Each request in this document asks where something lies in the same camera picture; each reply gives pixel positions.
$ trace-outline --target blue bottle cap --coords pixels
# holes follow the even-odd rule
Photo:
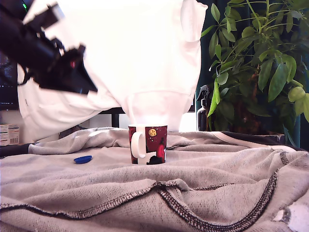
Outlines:
[[[88,163],[91,159],[92,159],[92,156],[83,156],[83,157],[74,159],[74,161],[77,164],[81,164],[81,163]]]

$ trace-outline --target white fabric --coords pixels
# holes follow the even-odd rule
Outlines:
[[[53,2],[35,1],[25,21]],[[67,49],[86,45],[85,67],[98,93],[44,90],[32,81],[19,87],[20,111],[32,138],[64,131],[113,107],[122,107],[131,123],[164,123],[177,131],[200,74],[207,6],[196,0],[58,3],[65,19],[46,35],[58,37]]]

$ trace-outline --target cardboard box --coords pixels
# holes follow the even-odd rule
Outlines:
[[[19,144],[19,126],[17,124],[0,125],[1,146]]]

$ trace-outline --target spray nozzle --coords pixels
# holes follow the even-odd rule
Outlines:
[[[210,92],[211,91],[208,85],[202,86],[199,95],[197,97],[197,101],[201,101],[202,99],[208,99]]]

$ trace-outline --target gray fabric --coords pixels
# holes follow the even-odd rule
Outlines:
[[[308,153],[210,132],[170,133],[168,147],[167,163],[134,165],[127,130],[89,129],[4,158],[1,232],[290,232],[285,212],[305,221]],[[85,155],[93,159],[73,162]]]

